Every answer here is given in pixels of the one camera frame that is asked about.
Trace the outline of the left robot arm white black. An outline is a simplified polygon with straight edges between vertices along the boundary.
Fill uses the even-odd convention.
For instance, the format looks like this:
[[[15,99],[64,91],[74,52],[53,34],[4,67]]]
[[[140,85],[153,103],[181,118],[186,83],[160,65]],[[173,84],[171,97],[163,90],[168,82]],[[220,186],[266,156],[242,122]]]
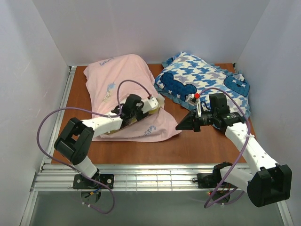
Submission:
[[[89,159],[88,152],[93,138],[106,133],[113,133],[128,127],[135,121],[147,117],[143,111],[147,100],[131,94],[121,106],[116,106],[108,117],[97,117],[90,120],[71,118],[57,138],[54,148],[64,156],[76,170],[88,178],[80,176],[80,182],[89,188],[99,187],[99,170]]]

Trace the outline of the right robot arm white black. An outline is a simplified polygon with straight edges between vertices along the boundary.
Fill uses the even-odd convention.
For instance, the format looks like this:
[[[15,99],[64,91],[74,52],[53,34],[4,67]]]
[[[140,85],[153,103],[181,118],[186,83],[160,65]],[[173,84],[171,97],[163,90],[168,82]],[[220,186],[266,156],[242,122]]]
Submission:
[[[240,151],[239,156],[247,162],[250,173],[235,163],[222,162],[214,166],[211,174],[197,175],[192,181],[199,188],[213,188],[206,207],[214,203],[228,202],[230,188],[239,188],[246,193],[253,205],[262,207],[290,198],[292,171],[288,165],[280,165],[270,157],[251,134],[249,125],[242,114],[231,112],[223,93],[209,96],[210,107],[203,110],[199,94],[190,94],[186,98],[194,106],[176,130],[199,132],[202,126],[213,125],[224,133]]]

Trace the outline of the pink pillowcase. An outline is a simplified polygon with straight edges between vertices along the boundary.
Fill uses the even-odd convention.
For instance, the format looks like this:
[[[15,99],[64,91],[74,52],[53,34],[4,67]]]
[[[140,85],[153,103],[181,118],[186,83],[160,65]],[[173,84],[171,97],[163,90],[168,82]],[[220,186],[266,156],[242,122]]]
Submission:
[[[107,114],[130,94],[146,99],[149,94],[160,104],[165,99],[155,89],[155,79],[146,62],[129,54],[89,64],[84,70],[92,111]],[[95,137],[94,141],[160,142],[177,134],[175,118],[163,107],[154,114],[110,134]]]

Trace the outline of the white pillow yellow edge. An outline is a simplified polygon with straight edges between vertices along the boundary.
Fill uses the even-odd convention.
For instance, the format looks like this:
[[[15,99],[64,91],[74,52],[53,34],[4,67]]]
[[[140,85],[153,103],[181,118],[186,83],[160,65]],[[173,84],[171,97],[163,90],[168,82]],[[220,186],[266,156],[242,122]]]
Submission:
[[[118,115],[112,118],[112,127],[106,134],[115,133],[125,127],[128,127],[146,117],[156,113],[160,108],[160,102],[155,97],[142,99],[140,96],[129,95],[120,106],[116,106],[111,115]]]

